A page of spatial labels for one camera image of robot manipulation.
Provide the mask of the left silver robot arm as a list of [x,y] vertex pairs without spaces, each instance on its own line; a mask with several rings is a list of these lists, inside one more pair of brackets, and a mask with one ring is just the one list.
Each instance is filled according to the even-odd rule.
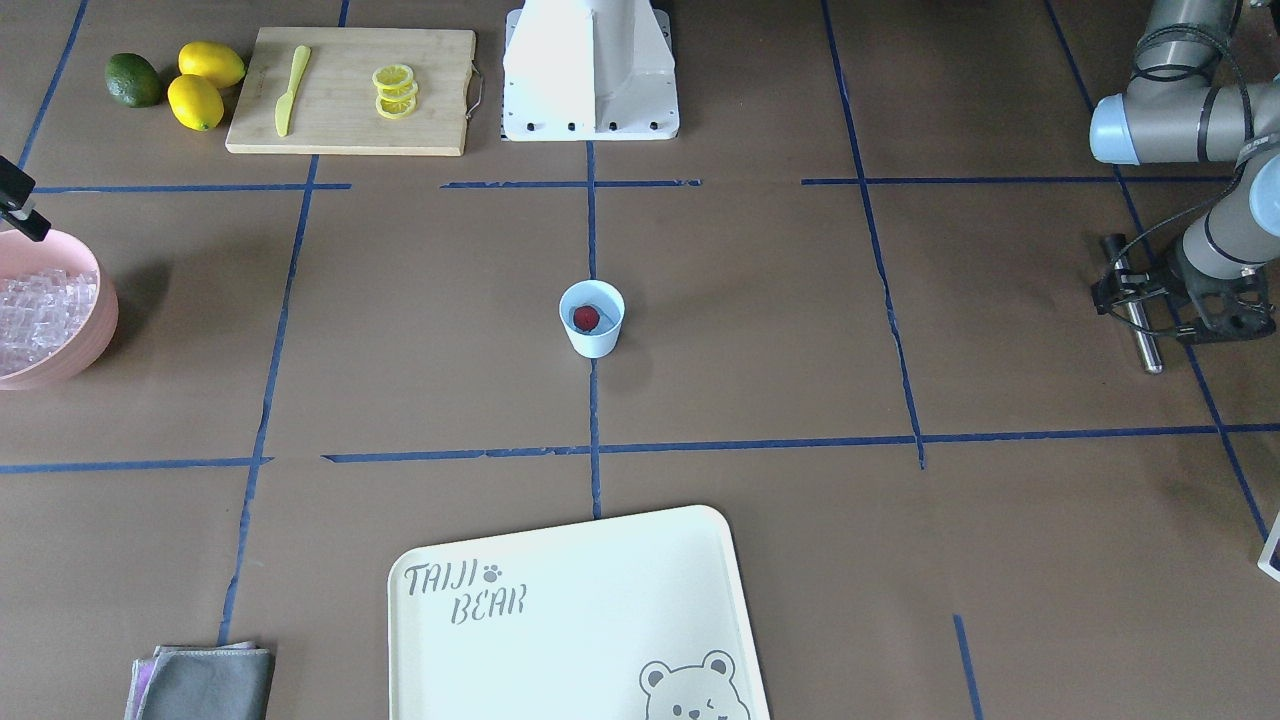
[[1231,164],[1229,186],[1193,209],[1193,222],[1151,269],[1119,268],[1091,296],[1100,315],[1165,296],[1196,311],[1167,334],[1183,345],[1242,342],[1277,324],[1265,268],[1279,255],[1277,83],[1248,83],[1230,42],[1239,1],[1157,1],[1132,55],[1121,94],[1101,99],[1091,151],[1114,165]]

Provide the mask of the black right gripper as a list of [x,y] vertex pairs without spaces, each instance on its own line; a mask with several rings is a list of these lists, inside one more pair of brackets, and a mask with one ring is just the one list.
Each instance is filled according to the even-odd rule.
[[5,156],[0,156],[1,172],[1,217],[5,223],[18,229],[32,242],[44,242],[51,229],[51,223],[33,208],[29,208],[35,191],[35,179]]

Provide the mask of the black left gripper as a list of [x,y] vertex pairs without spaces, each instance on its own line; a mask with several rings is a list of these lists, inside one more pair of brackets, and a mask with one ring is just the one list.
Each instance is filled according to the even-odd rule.
[[1176,331],[1183,345],[1247,342],[1276,332],[1276,307],[1265,273],[1213,278],[1196,269],[1181,250],[1172,254],[1172,268],[1160,265],[1135,272],[1116,266],[1092,284],[1092,301],[1100,316],[1156,299],[1166,299],[1174,310],[1187,305],[1194,309],[1196,319]]

